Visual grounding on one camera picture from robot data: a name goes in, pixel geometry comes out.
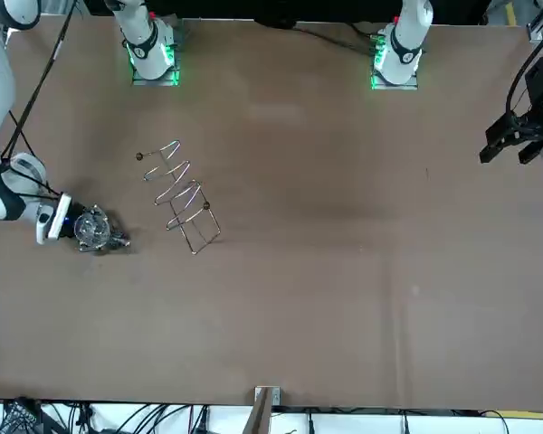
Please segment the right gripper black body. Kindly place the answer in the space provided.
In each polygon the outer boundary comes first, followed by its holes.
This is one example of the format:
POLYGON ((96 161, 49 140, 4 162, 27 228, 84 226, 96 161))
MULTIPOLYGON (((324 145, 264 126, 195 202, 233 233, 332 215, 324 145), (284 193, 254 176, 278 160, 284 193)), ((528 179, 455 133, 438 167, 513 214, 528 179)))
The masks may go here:
POLYGON ((58 216, 62 218, 59 237, 75 239, 81 247, 94 247, 97 237, 95 207, 76 202, 59 202, 58 216))

